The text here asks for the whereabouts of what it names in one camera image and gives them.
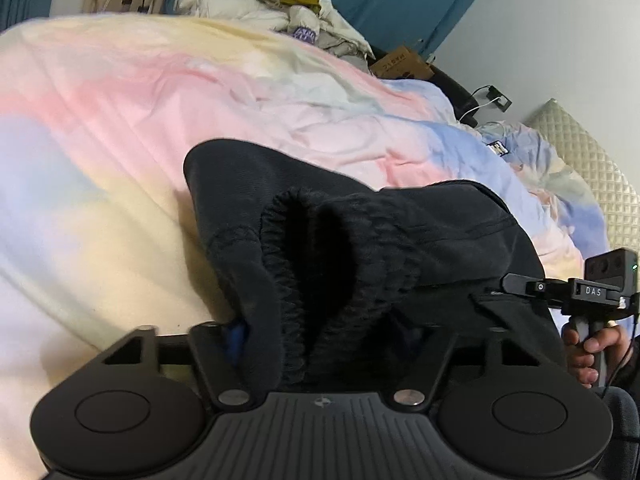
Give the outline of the person's right hand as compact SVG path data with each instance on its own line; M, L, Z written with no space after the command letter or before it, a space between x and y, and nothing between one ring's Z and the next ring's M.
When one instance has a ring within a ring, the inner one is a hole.
M605 358L609 373L617 365L626 365L632 356L629 349L631 339L623 326L619 325L605 326L581 342L578 331L567 323L562 328L562 339L568 372L587 389L599 379L599 372L594 368L597 356Z

